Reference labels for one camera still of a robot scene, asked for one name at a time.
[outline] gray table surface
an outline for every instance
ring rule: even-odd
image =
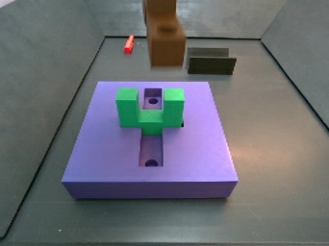
[[[150,70],[147,41],[131,55],[109,38],[85,78],[7,238],[26,243],[329,242],[329,137],[260,41],[190,39],[228,47],[233,76]],[[229,199],[81,200],[62,183],[98,81],[209,81],[240,183]]]

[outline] gray floor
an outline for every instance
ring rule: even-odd
[[[260,41],[188,41],[230,48],[233,76],[150,70],[146,40],[133,55],[122,53],[125,41],[103,44],[3,242],[329,242],[328,132]],[[70,197],[60,179],[98,81],[210,82],[241,179],[228,200]]]
[[[106,36],[146,36],[142,0],[85,1]],[[285,3],[286,0],[178,0],[178,17],[189,37],[262,38]]]

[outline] green u-shaped block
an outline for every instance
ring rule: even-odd
[[[117,110],[121,127],[139,127],[143,135],[162,135],[165,127],[181,127],[184,89],[165,88],[163,110],[141,110],[137,88],[121,88],[117,93]]]

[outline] wall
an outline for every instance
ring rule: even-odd
[[[289,0],[262,42],[329,127],[329,1]]]
[[[16,0],[0,34],[2,237],[105,37],[83,0]]]

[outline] purple block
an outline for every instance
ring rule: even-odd
[[[121,128],[115,94],[184,88],[184,127],[163,129],[163,165],[139,164],[142,130]],[[208,82],[99,82],[62,183],[75,198],[228,197],[238,182]]]

